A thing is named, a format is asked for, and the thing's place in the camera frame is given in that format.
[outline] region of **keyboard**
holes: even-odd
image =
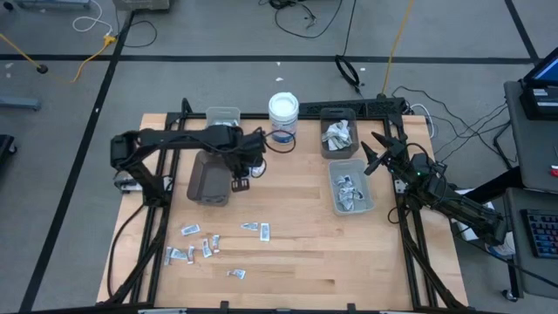
[[[558,210],[522,209],[520,212],[533,255],[558,258]]]

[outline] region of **clear plastic bin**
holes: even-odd
[[[376,206],[368,186],[369,177],[364,174],[365,168],[366,164],[360,159],[334,160],[330,162],[331,195],[333,196],[333,212],[336,215],[362,214],[373,210]],[[354,209],[351,211],[345,211],[343,204],[338,200],[339,186],[335,183],[335,179],[339,175],[349,175],[354,187],[363,194],[363,200],[355,200]]]
[[[349,147],[339,149],[336,151],[330,151],[328,147],[328,142],[322,142],[322,134],[324,134],[328,127],[332,124],[346,119],[349,123],[347,127],[349,128],[350,139],[352,144]],[[324,108],[320,112],[320,143],[322,145],[322,157],[325,159],[349,159],[359,148],[358,144],[358,132],[357,132],[357,115],[355,111],[350,108]]]
[[[206,151],[195,155],[187,198],[201,205],[225,206],[230,195],[231,173],[221,157]]]
[[[240,126],[241,110],[235,107],[209,107],[206,110],[206,127],[215,125]]]

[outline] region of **wooden table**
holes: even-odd
[[[163,129],[165,117],[145,114],[141,128]],[[404,116],[404,122],[408,142],[419,143],[433,156],[425,119]],[[186,125],[187,129],[202,129],[205,123],[204,119],[188,119]],[[382,123],[358,121],[357,125],[359,139],[383,152],[371,136],[371,131],[383,133]],[[242,121],[246,133],[258,126],[269,129],[269,122]],[[371,212],[334,215],[329,160],[320,154],[319,137],[319,121],[299,121],[295,151],[267,152],[266,174],[251,180],[249,191],[231,194],[224,208],[200,206],[186,197],[197,150],[180,153],[165,246],[187,249],[193,244],[195,264],[173,260],[172,265],[162,266],[155,306],[218,308],[221,301],[229,301],[230,308],[252,309],[341,310],[347,303],[356,304],[359,310],[412,309],[399,228],[386,218],[395,206],[391,176],[385,167],[379,167],[370,177],[376,202]],[[156,155],[145,160],[153,172]],[[365,160],[362,148],[353,158]],[[141,194],[123,196],[115,231],[140,204]],[[421,215],[432,267],[456,298],[467,304],[447,218],[427,208]],[[119,239],[112,273],[114,290],[137,262],[145,218],[146,210]],[[261,242],[259,232],[241,229],[244,222],[268,222],[271,241]],[[200,233],[181,235],[182,227],[195,223],[200,224]],[[221,252],[203,258],[202,238],[213,234],[221,235]],[[146,268],[140,300],[146,297],[151,269],[151,265]],[[245,279],[227,276],[232,269],[246,270]],[[422,304],[427,305],[423,275],[418,266],[416,269]],[[106,272],[99,301],[107,299],[105,280]]]

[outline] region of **gray floor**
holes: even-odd
[[[101,0],[104,19],[113,23],[112,2]],[[553,0],[514,0],[540,56],[557,42],[558,22]],[[159,30],[157,42],[143,49],[125,48],[124,54],[146,55],[333,55],[341,52],[352,1],[345,1],[331,28],[318,39],[294,38],[273,24],[273,11],[256,0],[235,2],[180,0],[168,14],[142,13],[134,21],[152,21]],[[348,55],[387,56],[404,15],[403,0],[358,1]],[[318,26],[329,20],[337,1],[309,2]],[[399,56],[411,57],[506,57],[526,58],[527,51],[502,0],[421,0],[413,8],[398,48]],[[281,21],[304,31],[307,23],[297,8],[282,12]],[[77,33],[71,21],[86,11],[49,8],[41,12],[0,10],[0,30],[29,53],[91,54],[106,28]],[[120,22],[125,14],[120,13]],[[151,37],[145,25],[134,27],[128,44]],[[0,53],[12,53],[0,44]],[[0,312],[17,311],[44,238],[56,211],[92,104],[105,75],[106,62],[91,62],[75,85],[39,76],[23,61],[10,69],[0,66],[0,94],[36,97],[43,110],[22,112],[0,109],[0,133],[17,137],[19,152],[0,180]],[[70,78],[76,62],[48,62],[51,72]],[[363,94],[373,98],[383,83],[385,64],[356,64]],[[503,104],[502,84],[522,77],[529,65],[414,65],[392,67],[389,92],[398,85],[423,89],[447,103],[467,123]],[[110,138],[138,126],[143,113],[177,111],[187,97],[195,111],[208,106],[237,106],[244,112],[265,112],[276,92],[293,92],[300,101],[357,99],[332,63],[220,62],[159,63],[120,62],[116,69],[92,144],[60,232],[60,237],[34,310],[93,304],[119,205],[108,164]],[[399,91],[412,104],[425,105],[432,115],[448,118],[444,109],[413,92]],[[507,121],[507,111],[487,124]],[[453,138],[448,124],[434,120],[435,149]],[[462,131],[465,128],[453,119]],[[484,134],[487,142],[492,133]],[[460,141],[437,154],[445,158]],[[511,131],[501,138],[514,157]],[[505,171],[502,162],[478,139],[470,140],[446,161],[447,178],[460,187],[474,187]],[[555,312],[558,302],[527,296],[517,304],[501,298],[507,288],[507,268],[482,253],[456,243],[470,304],[487,311],[510,313]]]

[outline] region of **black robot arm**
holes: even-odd
[[[435,163],[426,152],[414,154],[408,160],[405,151],[408,146],[416,144],[404,145],[398,139],[372,134],[387,150],[378,157],[376,152],[362,142],[369,164],[364,171],[366,174],[370,175],[379,165],[384,165],[405,184],[405,199],[410,208],[428,206],[465,223],[488,244],[500,245],[504,242],[507,225],[503,216],[456,193],[444,176],[445,165]]]
[[[249,189],[249,169],[262,165],[265,134],[261,128],[244,135],[238,126],[210,126],[200,131],[144,129],[115,136],[111,140],[111,166],[128,172],[141,185],[148,206],[168,203],[163,177],[151,174],[142,162],[164,148],[204,149],[220,155],[233,175],[233,192],[239,192]]]

